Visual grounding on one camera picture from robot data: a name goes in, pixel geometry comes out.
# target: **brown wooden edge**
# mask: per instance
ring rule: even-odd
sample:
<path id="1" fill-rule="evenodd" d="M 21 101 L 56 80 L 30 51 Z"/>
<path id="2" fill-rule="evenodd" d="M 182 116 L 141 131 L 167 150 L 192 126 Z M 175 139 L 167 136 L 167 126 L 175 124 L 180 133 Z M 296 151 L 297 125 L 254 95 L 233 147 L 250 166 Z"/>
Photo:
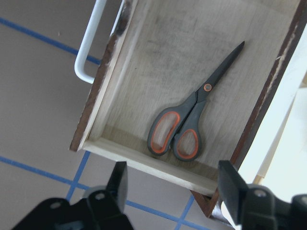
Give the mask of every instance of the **brown wooden edge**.
<path id="1" fill-rule="evenodd" d="M 289 31 L 278 53 L 278 57 L 284 55 L 284 60 L 281 60 L 281 58 L 279 58 L 274 62 L 268 79 L 264 84 L 264 87 L 260 93 L 256 105 L 251 113 L 251 116 L 249 117 L 249 120 L 230 159 L 231 163 L 234 164 L 237 168 L 239 168 L 242 164 L 253 142 L 253 139 L 255 138 L 260 124 L 272 102 L 277 87 L 283 77 L 286 67 L 304 31 L 306 22 L 307 0 L 301 0 L 293 17 L 293 20 L 290 24 Z M 215 190 L 215 193 L 211 198 L 194 191 L 191 192 L 204 215 L 209 218 L 219 199 L 218 190 Z"/>
<path id="2" fill-rule="evenodd" d="M 90 115 L 93 111 L 93 107 L 95 105 L 97 96 L 105 80 L 106 72 L 108 70 L 110 61 L 113 57 L 117 41 L 119 40 L 121 35 L 124 33 L 125 29 L 127 28 L 128 21 L 130 18 L 130 13 L 131 13 L 131 3 L 132 3 L 132 0 L 125 0 L 115 32 L 110 37 L 109 42 L 106 46 L 106 50 L 103 55 L 102 62 L 96 73 L 96 77 L 93 82 L 90 94 L 88 96 L 87 102 L 82 112 L 80 121 L 77 125 L 77 129 L 74 133 L 73 139 L 71 141 L 70 150 L 72 151 L 77 151 L 79 148 L 81 139 L 85 132 L 85 128 L 88 125 Z"/>

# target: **scissors pivot screw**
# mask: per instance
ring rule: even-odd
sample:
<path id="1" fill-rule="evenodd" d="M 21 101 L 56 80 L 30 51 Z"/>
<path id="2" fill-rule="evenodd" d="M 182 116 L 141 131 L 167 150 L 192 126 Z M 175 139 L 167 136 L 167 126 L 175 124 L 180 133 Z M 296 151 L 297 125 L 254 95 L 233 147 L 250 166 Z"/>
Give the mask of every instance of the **scissors pivot screw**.
<path id="1" fill-rule="evenodd" d="M 211 84 L 205 84 L 204 87 L 203 87 L 203 89 L 204 89 L 206 92 L 209 92 L 209 91 L 211 91 L 211 89 L 212 89 L 212 85 L 211 85 Z"/>

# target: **scissors handle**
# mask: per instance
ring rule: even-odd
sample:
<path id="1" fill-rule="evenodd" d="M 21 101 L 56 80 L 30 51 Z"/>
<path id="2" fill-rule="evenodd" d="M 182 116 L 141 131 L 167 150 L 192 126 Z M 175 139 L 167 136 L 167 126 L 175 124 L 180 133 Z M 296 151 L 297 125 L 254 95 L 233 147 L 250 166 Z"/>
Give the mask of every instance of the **scissors handle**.
<path id="1" fill-rule="evenodd" d="M 201 136 L 198 122 L 206 100 L 195 104 L 179 132 L 174 136 L 172 149 L 174 155 L 181 161 L 192 161 L 201 152 Z"/>
<path id="2" fill-rule="evenodd" d="M 164 109 L 154 120 L 147 138 L 147 147 L 154 155 L 162 156 L 170 146 L 178 128 L 185 121 L 197 100 L 193 92 L 181 105 Z"/>

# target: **wooden drawer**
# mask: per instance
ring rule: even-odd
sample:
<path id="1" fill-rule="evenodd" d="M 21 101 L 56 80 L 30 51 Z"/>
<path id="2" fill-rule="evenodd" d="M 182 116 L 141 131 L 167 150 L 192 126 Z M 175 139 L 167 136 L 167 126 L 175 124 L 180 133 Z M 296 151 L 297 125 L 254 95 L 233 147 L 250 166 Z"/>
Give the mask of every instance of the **wooden drawer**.
<path id="1" fill-rule="evenodd" d="M 218 161 L 240 166 L 253 141 L 305 27 L 305 8 L 305 0 L 127 0 L 71 150 L 127 161 L 197 192 L 198 201 L 213 196 Z M 157 114 L 181 103 L 243 40 L 202 112 L 200 157 L 150 154 Z"/>

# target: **drawer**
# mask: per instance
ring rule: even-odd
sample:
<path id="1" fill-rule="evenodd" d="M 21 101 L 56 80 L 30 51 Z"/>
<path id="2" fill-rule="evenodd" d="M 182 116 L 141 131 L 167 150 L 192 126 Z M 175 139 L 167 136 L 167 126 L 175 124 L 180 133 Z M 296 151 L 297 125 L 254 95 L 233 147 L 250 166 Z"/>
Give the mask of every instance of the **drawer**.
<path id="1" fill-rule="evenodd" d="M 213 196 L 219 160 L 240 166 L 306 24 L 305 0 L 127 0 L 71 143 Z M 199 88 L 242 41 L 208 97 L 201 155 L 147 149 L 150 126 Z"/>

